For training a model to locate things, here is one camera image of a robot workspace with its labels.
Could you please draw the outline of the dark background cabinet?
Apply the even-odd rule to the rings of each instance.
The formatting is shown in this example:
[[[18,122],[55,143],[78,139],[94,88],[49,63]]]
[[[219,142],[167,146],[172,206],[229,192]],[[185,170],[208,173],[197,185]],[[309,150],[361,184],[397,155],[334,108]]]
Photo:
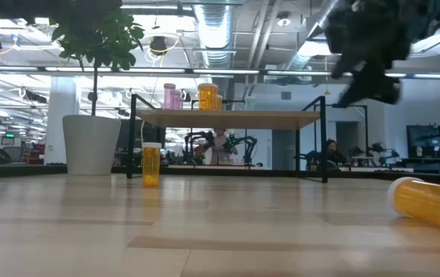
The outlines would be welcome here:
[[[417,173],[440,174],[440,125],[407,125],[407,168]]]

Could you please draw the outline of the background wooden table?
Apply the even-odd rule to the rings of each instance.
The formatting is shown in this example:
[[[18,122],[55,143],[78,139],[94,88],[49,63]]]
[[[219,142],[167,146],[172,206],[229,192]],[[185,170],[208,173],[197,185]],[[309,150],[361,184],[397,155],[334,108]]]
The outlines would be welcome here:
[[[169,169],[220,169],[220,170],[270,170],[265,167],[247,165],[169,165]]]

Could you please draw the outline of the white plant pot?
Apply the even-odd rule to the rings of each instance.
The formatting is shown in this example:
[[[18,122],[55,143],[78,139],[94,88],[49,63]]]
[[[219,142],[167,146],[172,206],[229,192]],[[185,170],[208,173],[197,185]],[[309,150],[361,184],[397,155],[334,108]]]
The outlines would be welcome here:
[[[69,175],[110,175],[121,121],[93,115],[62,119]]]

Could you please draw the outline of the slim orange pill bottle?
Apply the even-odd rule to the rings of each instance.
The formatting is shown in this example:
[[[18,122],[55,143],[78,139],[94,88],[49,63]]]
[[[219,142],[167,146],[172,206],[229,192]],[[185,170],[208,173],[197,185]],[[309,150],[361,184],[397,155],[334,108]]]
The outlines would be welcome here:
[[[440,184],[402,177],[391,183],[387,200],[399,215],[440,228]]]
[[[144,187],[159,187],[161,147],[157,142],[142,144],[142,184]]]

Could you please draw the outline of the wooden shelf black legs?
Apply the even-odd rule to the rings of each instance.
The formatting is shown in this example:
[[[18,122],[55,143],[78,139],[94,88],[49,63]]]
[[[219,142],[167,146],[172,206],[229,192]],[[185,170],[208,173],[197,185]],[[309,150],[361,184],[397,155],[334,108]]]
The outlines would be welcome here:
[[[270,129],[270,130],[294,130],[295,131],[295,168],[292,170],[258,170],[253,172],[228,169],[228,176],[252,176],[252,177],[319,177],[322,183],[328,181],[327,162],[327,116],[325,97],[319,96],[301,111],[209,111],[209,110],[162,110],[150,106],[148,109],[136,108],[136,102],[142,100],[139,95],[132,96],[131,112],[128,130],[128,154],[125,174],[128,179],[137,172],[133,167],[135,146],[136,119],[149,122],[159,128],[238,128],[238,129]],[[315,132],[315,144],[321,145],[322,166],[316,172],[301,172],[300,166],[300,130],[310,124],[319,124],[319,130]]]

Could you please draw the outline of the long linear ceiling light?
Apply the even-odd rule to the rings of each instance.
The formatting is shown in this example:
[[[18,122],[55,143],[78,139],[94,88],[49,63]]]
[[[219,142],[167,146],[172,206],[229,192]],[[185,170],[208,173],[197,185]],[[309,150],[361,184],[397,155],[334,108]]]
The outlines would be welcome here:
[[[10,66],[0,65],[0,72],[26,72],[27,74],[56,74],[68,73],[75,75],[91,74],[94,72],[92,67],[63,67],[63,66]],[[330,77],[330,72],[321,71],[283,71],[283,70],[255,70],[255,69],[219,69],[219,68],[130,68],[122,71],[119,69],[113,72],[111,68],[98,68],[98,73],[104,75],[124,74],[124,75],[260,75],[260,76],[289,76],[289,77]],[[387,73],[388,77],[405,79],[437,79],[440,80],[439,73]]]

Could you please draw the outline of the green leafy plant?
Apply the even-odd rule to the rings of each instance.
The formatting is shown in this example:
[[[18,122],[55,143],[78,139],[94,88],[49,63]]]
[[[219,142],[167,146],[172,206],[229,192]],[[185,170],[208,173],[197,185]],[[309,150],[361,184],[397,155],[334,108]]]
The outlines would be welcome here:
[[[98,100],[98,70],[108,67],[113,72],[129,70],[136,63],[132,51],[143,49],[141,39],[145,30],[136,23],[133,15],[120,8],[93,22],[80,18],[54,19],[58,27],[52,33],[52,41],[62,47],[61,58],[76,60],[81,69],[84,63],[92,65],[92,111],[96,114]]]

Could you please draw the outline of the person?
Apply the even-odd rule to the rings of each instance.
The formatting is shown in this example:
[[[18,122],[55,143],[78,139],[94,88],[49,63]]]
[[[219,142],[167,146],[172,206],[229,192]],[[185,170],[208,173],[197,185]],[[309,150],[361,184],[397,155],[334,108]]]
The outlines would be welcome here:
[[[230,163],[230,155],[237,155],[238,150],[235,146],[227,148],[225,144],[228,142],[228,136],[225,129],[214,129],[213,143],[206,142],[203,145],[203,150],[211,151],[210,165],[222,165]]]
[[[333,139],[326,141],[326,165],[329,171],[339,171],[340,165],[345,164],[344,155],[338,150],[337,142]]]

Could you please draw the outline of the black ceiling device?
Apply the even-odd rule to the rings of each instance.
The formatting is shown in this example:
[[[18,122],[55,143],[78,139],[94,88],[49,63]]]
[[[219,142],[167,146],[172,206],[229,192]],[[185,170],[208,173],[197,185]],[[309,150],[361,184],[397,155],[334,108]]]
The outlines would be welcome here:
[[[167,45],[164,36],[154,36],[149,45],[150,52],[155,56],[163,56],[167,53]]]

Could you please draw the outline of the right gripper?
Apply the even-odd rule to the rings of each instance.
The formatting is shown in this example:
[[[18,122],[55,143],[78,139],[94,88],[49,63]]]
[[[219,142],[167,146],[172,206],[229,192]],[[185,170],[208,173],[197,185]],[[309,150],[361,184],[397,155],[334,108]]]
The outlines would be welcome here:
[[[394,105],[400,100],[398,78],[365,72],[359,65],[366,62],[385,71],[395,60],[407,59],[418,35],[416,27],[427,15],[428,0],[345,0],[330,13],[325,36],[330,51],[339,55],[331,77],[352,74],[338,105],[366,99]]]

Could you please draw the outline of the silver spiral ventilation duct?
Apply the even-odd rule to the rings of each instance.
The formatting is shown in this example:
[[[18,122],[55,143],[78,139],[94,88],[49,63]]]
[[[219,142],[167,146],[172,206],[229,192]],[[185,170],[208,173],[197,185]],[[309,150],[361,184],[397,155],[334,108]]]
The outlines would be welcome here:
[[[198,19],[198,39],[204,49],[204,66],[209,69],[232,67],[232,32],[234,8],[230,5],[206,4],[193,7]]]
[[[345,5],[345,0],[323,0],[320,9],[314,15],[306,18],[298,32],[298,49],[283,65],[284,70],[301,71],[317,55],[331,55],[326,42],[320,42],[317,37],[324,35],[331,12]]]

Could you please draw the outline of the black table frame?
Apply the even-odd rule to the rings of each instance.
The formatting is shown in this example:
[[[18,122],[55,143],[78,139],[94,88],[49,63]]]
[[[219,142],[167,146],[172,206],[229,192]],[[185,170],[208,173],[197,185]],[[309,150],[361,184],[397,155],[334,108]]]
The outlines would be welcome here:
[[[64,165],[0,165],[0,178],[21,177],[32,175],[65,174]],[[320,172],[303,172],[290,170],[264,169],[200,169],[200,168],[162,168],[163,175],[211,175],[211,176],[242,176],[242,177],[295,177],[300,179],[322,179]],[[413,177],[426,182],[440,184],[440,174],[410,173],[410,172],[328,172],[327,179],[379,179],[395,180],[401,177]]]

